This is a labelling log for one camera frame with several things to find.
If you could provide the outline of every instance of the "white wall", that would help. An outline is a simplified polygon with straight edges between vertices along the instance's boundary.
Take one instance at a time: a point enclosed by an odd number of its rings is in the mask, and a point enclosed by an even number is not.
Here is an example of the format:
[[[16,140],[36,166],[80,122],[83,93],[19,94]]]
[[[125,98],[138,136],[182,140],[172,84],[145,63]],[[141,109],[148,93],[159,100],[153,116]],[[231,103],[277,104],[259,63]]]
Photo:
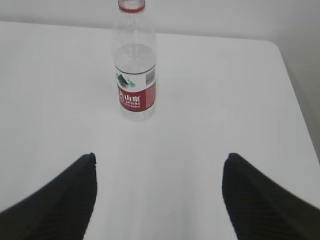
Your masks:
[[[275,42],[320,116],[320,0],[147,0],[161,32]],[[117,0],[0,0],[0,21],[108,28]]]

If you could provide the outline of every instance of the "bottle label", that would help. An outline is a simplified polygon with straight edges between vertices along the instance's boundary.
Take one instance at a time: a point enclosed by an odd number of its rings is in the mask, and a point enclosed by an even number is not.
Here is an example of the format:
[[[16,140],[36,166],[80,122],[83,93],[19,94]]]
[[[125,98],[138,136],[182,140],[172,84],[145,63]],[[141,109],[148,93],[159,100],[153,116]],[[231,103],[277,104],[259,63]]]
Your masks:
[[[126,73],[116,68],[120,104],[132,112],[142,112],[156,101],[156,66],[142,73]]]

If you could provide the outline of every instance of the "table surface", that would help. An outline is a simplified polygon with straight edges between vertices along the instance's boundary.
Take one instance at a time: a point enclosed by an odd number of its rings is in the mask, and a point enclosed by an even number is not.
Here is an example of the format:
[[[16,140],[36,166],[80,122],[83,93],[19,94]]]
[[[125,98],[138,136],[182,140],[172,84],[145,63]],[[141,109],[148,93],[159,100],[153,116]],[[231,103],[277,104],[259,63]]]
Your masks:
[[[88,240],[235,240],[221,191],[232,152],[320,207],[319,162],[273,43],[158,34],[156,112],[134,123],[109,30],[1,22],[0,36],[0,210],[90,152]]]

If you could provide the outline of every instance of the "bottle neck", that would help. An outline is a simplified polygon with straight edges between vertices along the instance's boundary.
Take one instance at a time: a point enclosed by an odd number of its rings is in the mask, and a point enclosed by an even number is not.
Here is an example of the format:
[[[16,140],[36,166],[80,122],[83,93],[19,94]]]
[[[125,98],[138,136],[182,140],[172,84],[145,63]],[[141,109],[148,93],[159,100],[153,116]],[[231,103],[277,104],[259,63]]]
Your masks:
[[[128,14],[142,12],[146,7],[145,0],[118,0],[120,11]]]

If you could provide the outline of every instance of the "water bottle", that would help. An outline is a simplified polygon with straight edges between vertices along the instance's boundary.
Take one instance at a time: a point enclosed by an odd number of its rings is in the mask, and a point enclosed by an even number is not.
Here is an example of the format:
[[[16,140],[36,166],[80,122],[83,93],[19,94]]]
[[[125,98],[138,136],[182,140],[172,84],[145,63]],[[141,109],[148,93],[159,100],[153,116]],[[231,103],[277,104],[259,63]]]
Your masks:
[[[157,41],[145,0],[118,0],[112,57],[121,111],[142,122],[155,111]]]

